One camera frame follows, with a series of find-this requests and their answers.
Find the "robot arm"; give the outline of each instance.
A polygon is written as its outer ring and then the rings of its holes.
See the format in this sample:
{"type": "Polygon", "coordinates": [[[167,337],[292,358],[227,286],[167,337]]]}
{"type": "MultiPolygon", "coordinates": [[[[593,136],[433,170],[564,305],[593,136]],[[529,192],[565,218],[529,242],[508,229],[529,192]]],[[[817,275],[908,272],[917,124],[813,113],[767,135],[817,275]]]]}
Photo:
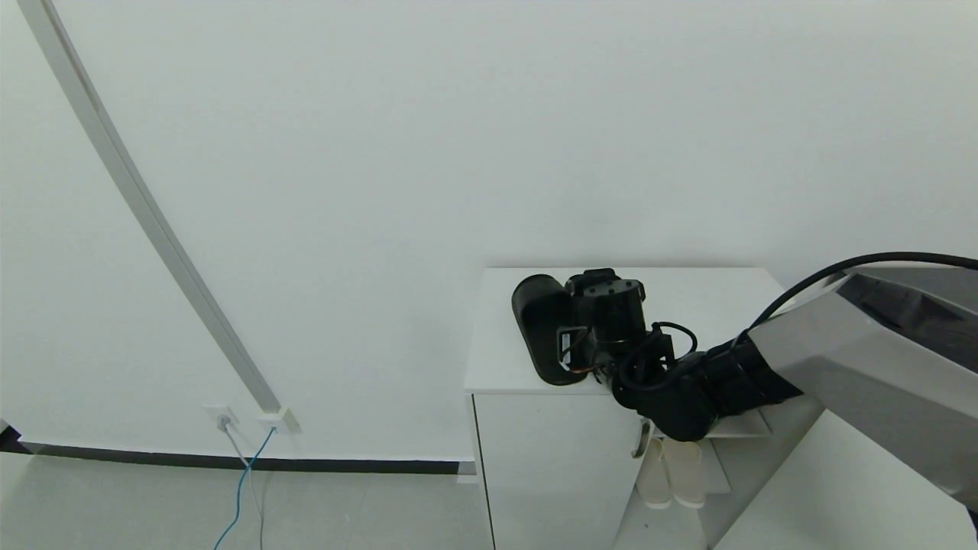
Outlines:
{"type": "MultiPolygon", "coordinates": [[[[693,371],[700,373],[701,390],[713,391],[719,403],[723,395],[738,393],[778,402],[792,396],[785,384],[813,395],[958,502],[978,510],[978,315],[973,311],[853,275],[749,330],[733,351],[721,348],[713,357],[708,352],[690,368],[690,376],[697,376],[693,371]],[[713,377],[713,384],[712,371],[733,381],[713,377]]],[[[735,402],[721,404],[718,418],[740,408],[735,402]]]]}
{"type": "Polygon", "coordinates": [[[978,511],[978,312],[857,274],[774,315],[827,276],[889,260],[978,270],[978,260],[927,252],[852,258],[788,290],[729,342],[695,351],[693,337],[693,351],[678,359],[662,328],[692,332],[670,323],[647,332],[645,288],[610,269],[563,287],[536,275],[512,305],[542,379],[573,384],[593,374],[672,439],[700,440],[724,417],[806,393],[978,511]]]}

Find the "blue cable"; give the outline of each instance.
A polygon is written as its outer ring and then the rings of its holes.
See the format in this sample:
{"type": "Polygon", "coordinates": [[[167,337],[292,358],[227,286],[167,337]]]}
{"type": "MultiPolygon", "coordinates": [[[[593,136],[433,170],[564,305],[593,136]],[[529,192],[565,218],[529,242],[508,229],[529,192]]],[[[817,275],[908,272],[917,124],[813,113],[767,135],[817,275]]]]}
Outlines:
{"type": "Polygon", "coordinates": [[[265,450],[265,445],[268,444],[268,440],[272,438],[272,434],[274,434],[274,433],[275,433],[275,429],[274,428],[268,431],[268,436],[265,437],[265,442],[263,442],[261,444],[261,446],[258,447],[258,452],[254,453],[254,458],[252,458],[247,463],[247,466],[244,467],[244,472],[242,472],[242,477],[241,477],[240,480],[238,480],[238,496],[235,499],[235,518],[231,522],[231,524],[228,526],[228,528],[224,529],[224,532],[221,533],[221,537],[217,539],[217,542],[214,543],[214,550],[217,550],[217,547],[221,545],[221,542],[224,540],[224,537],[227,536],[229,532],[231,532],[231,527],[234,527],[235,524],[238,522],[238,518],[241,517],[241,515],[242,515],[242,485],[245,484],[245,478],[247,478],[247,473],[251,471],[251,465],[254,464],[254,461],[255,460],[258,460],[258,455],[261,454],[261,451],[265,450]]]}

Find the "baseboard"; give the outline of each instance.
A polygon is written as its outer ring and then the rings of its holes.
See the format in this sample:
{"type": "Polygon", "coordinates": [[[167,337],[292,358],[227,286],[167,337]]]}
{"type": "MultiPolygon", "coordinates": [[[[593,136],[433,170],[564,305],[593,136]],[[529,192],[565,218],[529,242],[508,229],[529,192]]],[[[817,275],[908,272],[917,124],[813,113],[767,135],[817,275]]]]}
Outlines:
{"type": "MultiPolygon", "coordinates": [[[[222,470],[240,470],[242,468],[242,462],[237,457],[119,451],[37,443],[21,444],[19,442],[20,437],[21,435],[13,428],[4,430],[3,434],[0,435],[0,452],[182,468],[215,468],[222,470]]],[[[430,474],[454,476],[459,472],[459,464],[458,461],[439,460],[291,460],[283,458],[259,458],[255,461],[252,469],[268,472],[342,472],[357,474],[430,474]]]]}

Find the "floor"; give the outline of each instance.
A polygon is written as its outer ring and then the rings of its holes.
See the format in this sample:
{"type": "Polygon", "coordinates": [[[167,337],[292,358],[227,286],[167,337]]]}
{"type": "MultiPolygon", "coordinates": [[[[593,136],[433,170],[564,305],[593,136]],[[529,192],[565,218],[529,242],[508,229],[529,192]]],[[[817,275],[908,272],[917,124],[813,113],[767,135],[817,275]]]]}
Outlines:
{"type": "MultiPolygon", "coordinates": [[[[212,548],[239,472],[0,453],[4,550],[212,548]]],[[[490,550],[479,485],[455,476],[259,472],[265,548],[490,550]]],[[[222,550],[257,549],[245,483],[222,550]]]]}

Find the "wall plate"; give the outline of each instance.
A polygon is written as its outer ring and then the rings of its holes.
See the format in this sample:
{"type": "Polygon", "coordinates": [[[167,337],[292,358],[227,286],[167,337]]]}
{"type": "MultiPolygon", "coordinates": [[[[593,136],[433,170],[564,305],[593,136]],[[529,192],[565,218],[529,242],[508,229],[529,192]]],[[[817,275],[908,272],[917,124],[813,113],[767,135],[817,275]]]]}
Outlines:
{"type": "Polygon", "coordinates": [[[279,435],[302,433],[298,421],[295,420],[295,415],[292,414],[291,409],[288,407],[282,407],[282,410],[277,414],[263,414],[259,416],[258,424],[262,425],[265,430],[275,428],[275,433],[279,435]]]}
{"type": "Polygon", "coordinates": [[[210,420],[213,421],[215,427],[217,426],[217,419],[222,416],[231,419],[229,426],[236,426],[238,424],[238,417],[235,416],[235,413],[231,412],[231,407],[227,405],[204,405],[203,410],[210,417],[210,420]]]}

